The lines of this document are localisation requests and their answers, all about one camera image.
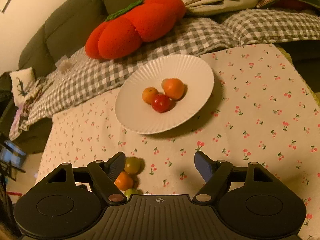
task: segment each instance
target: circular pad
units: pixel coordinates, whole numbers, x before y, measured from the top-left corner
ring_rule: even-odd
[[[64,183],[39,182],[16,203],[14,217],[22,232],[37,239],[65,239],[97,220],[99,199],[90,191]]]
[[[279,199],[269,195],[252,196],[247,199],[245,205],[252,213],[260,216],[276,215],[283,208],[283,204]]]
[[[45,197],[37,204],[38,211],[49,217],[57,217],[70,212],[74,202],[71,198],[61,195]]]
[[[297,233],[306,213],[297,195],[289,189],[271,188],[271,184],[231,190],[219,200],[217,209],[235,232],[263,239]]]

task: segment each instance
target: floral fabric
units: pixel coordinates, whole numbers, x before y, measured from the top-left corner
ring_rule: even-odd
[[[108,91],[53,116],[37,181],[63,162],[85,166],[123,151],[145,161],[138,175],[144,194],[192,198],[204,184],[194,167],[194,153],[201,150],[234,166],[262,164],[305,203],[300,237],[319,238],[319,107],[302,78],[271,44],[201,58],[212,67],[215,84],[212,96],[192,119],[165,133],[138,135],[116,120],[119,89]]]

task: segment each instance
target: green tomato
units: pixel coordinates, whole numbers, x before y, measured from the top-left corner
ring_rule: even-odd
[[[136,174],[140,170],[140,160],[135,157],[129,157],[125,160],[124,171],[128,174]]]
[[[136,190],[135,188],[129,188],[129,189],[127,189],[127,190],[124,192],[124,195],[127,197],[127,200],[129,200],[129,198],[130,198],[130,196],[131,196],[132,194],[138,195],[139,192],[138,192],[138,190]]]

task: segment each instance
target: red plush pillow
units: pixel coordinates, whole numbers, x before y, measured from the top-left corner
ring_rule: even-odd
[[[155,41],[167,34],[176,22],[175,13],[163,4],[142,4],[122,17],[130,20],[144,42]]]
[[[142,40],[132,23],[120,16],[111,20],[104,29],[98,41],[98,49],[103,58],[113,59],[134,52],[141,44]]]
[[[142,42],[155,41],[167,34],[185,12],[181,0],[145,0],[144,4],[94,29],[86,42],[85,52],[95,59],[127,56]]]
[[[181,20],[186,13],[186,6],[181,0],[145,0],[144,3],[159,3],[168,5],[167,8],[172,10],[172,12],[176,15],[177,21]]]

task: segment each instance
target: crosshair marking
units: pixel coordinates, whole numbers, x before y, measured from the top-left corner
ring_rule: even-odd
[[[158,203],[162,203],[165,200],[163,198],[157,198],[157,199],[155,199],[155,201],[157,201]]]

